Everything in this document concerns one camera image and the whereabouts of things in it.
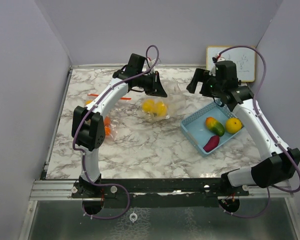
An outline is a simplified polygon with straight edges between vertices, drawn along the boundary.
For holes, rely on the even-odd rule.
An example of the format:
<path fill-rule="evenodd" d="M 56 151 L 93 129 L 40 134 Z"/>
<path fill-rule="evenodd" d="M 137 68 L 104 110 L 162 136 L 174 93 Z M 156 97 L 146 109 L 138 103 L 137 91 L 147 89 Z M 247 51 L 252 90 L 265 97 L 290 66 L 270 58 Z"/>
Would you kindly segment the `clear zip bag orange zipper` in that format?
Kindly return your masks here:
<path fill-rule="evenodd" d="M 118 131 L 119 131 L 119 125 L 120 125 L 120 114 L 119 112 L 123 109 L 123 107 L 125 106 L 126 103 L 129 103 L 132 100 L 131 97 L 121 97 L 120 100 L 118 102 L 115 103 L 114 107 L 112 107 L 109 112 L 107 113 L 106 116 L 108 116 L 110 118 L 111 121 L 111 135 L 110 136 L 106 136 L 106 141 L 110 142 L 110 141 L 114 141 Z"/>

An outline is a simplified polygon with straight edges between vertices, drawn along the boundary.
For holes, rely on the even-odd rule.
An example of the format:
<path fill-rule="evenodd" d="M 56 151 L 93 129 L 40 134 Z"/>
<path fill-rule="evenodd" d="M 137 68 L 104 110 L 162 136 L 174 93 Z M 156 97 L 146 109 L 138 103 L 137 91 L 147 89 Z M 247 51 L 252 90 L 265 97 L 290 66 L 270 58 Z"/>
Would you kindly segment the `yellow toy lemon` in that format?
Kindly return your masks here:
<path fill-rule="evenodd" d="M 229 118 L 225 123 L 225 129 L 230 134 L 237 133 L 242 129 L 242 127 L 242 122 L 236 117 Z"/>

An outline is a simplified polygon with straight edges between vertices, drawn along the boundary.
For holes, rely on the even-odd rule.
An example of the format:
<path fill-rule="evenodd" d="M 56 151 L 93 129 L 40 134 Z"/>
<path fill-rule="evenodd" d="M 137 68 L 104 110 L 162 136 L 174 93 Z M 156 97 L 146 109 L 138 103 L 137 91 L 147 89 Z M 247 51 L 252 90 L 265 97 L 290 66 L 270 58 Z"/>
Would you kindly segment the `yellow toy pepper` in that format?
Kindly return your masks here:
<path fill-rule="evenodd" d="M 154 105 L 153 114 L 156 117 L 165 117 L 168 113 L 168 107 L 163 101 L 158 101 Z"/>
<path fill-rule="evenodd" d="M 142 110 L 146 113 L 152 113 L 154 111 L 155 101 L 153 99 L 146 99 L 142 103 Z"/>

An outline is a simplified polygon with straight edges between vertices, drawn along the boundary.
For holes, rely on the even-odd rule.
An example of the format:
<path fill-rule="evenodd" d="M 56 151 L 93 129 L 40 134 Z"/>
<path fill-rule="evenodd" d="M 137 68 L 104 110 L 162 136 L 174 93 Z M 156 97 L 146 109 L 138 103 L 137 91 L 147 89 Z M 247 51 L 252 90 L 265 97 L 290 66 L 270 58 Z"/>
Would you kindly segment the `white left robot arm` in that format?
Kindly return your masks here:
<path fill-rule="evenodd" d="M 96 197 L 101 190 L 99 179 L 99 148 L 103 144 L 106 131 L 104 118 L 115 104 L 134 87 L 143 89 L 148 96 L 166 98 L 159 72 L 154 70 L 159 58 L 152 60 L 146 71 L 144 65 L 149 58 L 131 54 L 128 64 L 113 73 L 105 90 L 85 107 L 77 106 L 73 111 L 72 147 L 81 152 L 80 177 L 86 181 L 83 191 L 87 196 Z"/>

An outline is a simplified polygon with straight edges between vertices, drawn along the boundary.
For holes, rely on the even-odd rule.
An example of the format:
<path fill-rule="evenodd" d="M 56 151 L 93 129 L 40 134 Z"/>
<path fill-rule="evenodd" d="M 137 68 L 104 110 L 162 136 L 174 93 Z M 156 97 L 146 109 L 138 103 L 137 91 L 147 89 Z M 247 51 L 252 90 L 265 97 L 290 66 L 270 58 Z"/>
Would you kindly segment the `purple toy eggplant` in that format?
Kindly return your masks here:
<path fill-rule="evenodd" d="M 211 152 L 219 145 L 219 143 L 220 143 L 220 137 L 218 135 L 214 135 L 208 140 L 206 145 L 203 147 L 203 150 L 207 153 Z"/>

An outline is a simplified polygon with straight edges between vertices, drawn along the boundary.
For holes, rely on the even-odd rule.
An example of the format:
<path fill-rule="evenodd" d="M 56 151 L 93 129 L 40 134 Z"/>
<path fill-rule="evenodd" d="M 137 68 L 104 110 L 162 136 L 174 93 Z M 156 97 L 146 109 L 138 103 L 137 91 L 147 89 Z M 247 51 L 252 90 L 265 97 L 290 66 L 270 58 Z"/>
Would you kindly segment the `green orange toy mango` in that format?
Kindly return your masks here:
<path fill-rule="evenodd" d="M 207 117 L 205 120 L 205 126 L 209 131 L 219 137 L 222 137 L 225 134 L 224 126 L 214 117 Z"/>

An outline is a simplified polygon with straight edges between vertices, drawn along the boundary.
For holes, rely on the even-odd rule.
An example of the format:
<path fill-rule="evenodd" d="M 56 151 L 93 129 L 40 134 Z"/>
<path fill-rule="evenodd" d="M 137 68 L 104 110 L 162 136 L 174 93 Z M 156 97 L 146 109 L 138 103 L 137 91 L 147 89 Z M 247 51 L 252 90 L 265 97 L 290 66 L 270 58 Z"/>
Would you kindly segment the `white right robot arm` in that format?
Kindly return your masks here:
<path fill-rule="evenodd" d="M 275 132 L 263 115 L 255 95 L 247 85 L 241 85 L 236 64 L 230 60 L 215 64 L 215 73 L 197 68 L 186 87 L 193 94 L 202 83 L 200 94 L 218 98 L 239 120 L 252 137 L 261 162 L 252 167 L 239 168 L 222 174 L 219 189 L 230 196 L 239 186 L 256 185 L 260 188 L 274 186 L 289 180 L 300 163 L 300 150 L 291 148 Z"/>

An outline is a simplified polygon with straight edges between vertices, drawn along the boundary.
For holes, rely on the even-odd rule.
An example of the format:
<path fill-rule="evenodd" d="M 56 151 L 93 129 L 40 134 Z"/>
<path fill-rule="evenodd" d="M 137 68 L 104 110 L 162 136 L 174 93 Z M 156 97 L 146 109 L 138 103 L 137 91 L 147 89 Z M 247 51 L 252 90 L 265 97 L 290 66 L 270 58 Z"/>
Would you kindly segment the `orange toy pumpkin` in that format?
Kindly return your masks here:
<path fill-rule="evenodd" d="M 112 134 L 110 118 L 106 116 L 103 122 L 104 122 L 105 135 L 110 136 Z"/>

